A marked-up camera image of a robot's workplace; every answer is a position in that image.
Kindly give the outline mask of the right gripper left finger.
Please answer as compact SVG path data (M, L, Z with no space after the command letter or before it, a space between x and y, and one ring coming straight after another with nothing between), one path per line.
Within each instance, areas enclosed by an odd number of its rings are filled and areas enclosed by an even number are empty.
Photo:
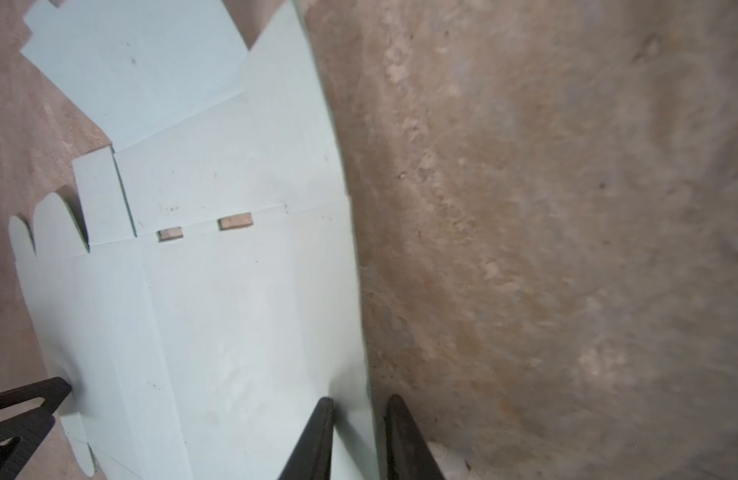
M322 397L316 403L279 480L330 480L335 401Z

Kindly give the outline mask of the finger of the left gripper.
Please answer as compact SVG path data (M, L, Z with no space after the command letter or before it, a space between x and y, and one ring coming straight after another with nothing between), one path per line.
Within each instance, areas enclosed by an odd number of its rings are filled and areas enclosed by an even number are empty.
M0 410L41 399L42 403L0 421L0 479L15 479L55 424L54 412L71 393L71 385L60 377L0 392Z

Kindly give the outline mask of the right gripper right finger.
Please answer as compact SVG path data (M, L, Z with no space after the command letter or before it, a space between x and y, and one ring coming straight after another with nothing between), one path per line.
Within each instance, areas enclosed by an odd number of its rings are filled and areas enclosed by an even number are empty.
M403 398L393 394L385 410L387 476L390 480L444 480Z

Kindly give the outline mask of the light blue paper box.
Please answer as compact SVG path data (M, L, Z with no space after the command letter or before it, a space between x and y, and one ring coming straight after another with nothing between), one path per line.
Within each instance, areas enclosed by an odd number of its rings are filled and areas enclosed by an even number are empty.
M12 218L76 462L276 479L317 401L331 475L379 477L343 162L297 6L247 45L220 1L48 1L21 52L109 138Z

